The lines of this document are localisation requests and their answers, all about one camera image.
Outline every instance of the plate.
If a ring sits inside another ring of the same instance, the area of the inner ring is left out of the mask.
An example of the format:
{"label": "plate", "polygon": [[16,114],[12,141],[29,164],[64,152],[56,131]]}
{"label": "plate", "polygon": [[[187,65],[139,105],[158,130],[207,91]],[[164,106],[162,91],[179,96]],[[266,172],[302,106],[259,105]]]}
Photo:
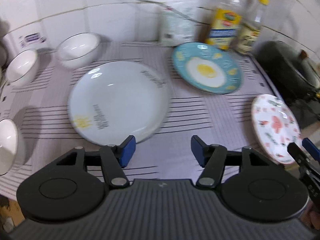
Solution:
{"label": "plate", "polygon": [[75,130],[99,145],[137,142],[161,125],[169,107],[166,81],[136,62],[113,61],[86,73],[72,90],[68,113]]}
{"label": "plate", "polygon": [[180,76],[201,90],[227,94],[241,85],[241,70],[236,62],[214,46],[184,43],[174,49],[172,59]]}
{"label": "plate", "polygon": [[267,154],[279,163],[294,163],[287,147],[291,142],[301,147],[300,128],[286,104],[275,96],[259,95],[252,103],[251,115],[258,140]]}

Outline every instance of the white tiled wall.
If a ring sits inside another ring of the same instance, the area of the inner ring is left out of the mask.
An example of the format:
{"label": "white tiled wall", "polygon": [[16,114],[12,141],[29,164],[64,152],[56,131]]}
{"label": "white tiled wall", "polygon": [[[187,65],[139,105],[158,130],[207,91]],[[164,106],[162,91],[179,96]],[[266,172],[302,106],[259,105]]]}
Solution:
{"label": "white tiled wall", "polygon": [[[209,23],[210,9],[218,2],[199,0],[195,18]],[[39,33],[42,43],[27,48],[54,49],[69,36],[89,31],[108,40],[154,41],[159,10],[158,5],[135,0],[0,0],[0,34],[10,59],[26,49],[21,41],[33,33]],[[270,0],[264,25],[256,49],[264,41],[278,39],[320,61],[320,0]],[[198,24],[196,37],[203,37],[206,28]]]}

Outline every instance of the plastic packet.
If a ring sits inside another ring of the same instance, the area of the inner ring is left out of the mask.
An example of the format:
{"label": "plastic packet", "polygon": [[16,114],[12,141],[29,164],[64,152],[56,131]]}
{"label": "plastic packet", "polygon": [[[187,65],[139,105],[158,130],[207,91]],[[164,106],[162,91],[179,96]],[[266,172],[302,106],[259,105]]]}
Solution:
{"label": "plastic packet", "polygon": [[194,19],[198,1],[169,3],[161,9],[160,43],[162,46],[174,47],[194,41],[196,23],[172,11],[172,8]]}

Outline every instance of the blue plate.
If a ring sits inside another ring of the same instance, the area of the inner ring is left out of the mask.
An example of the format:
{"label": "blue plate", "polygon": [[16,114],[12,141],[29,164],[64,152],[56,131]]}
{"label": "blue plate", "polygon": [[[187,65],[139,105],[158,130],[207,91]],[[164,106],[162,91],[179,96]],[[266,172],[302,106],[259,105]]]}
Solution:
{"label": "blue plate", "polygon": [[180,76],[201,90],[227,94],[241,85],[241,70],[236,62],[214,46],[184,43],[174,49],[172,59]]}

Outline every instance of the fried egg design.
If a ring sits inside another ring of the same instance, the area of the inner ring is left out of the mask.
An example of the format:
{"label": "fried egg design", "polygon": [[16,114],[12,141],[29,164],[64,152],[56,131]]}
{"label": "fried egg design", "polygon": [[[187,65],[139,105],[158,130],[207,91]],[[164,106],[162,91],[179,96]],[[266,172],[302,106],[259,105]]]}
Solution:
{"label": "fried egg design", "polygon": [[217,88],[226,82],[225,73],[210,60],[193,57],[186,67],[189,75],[202,85]]}

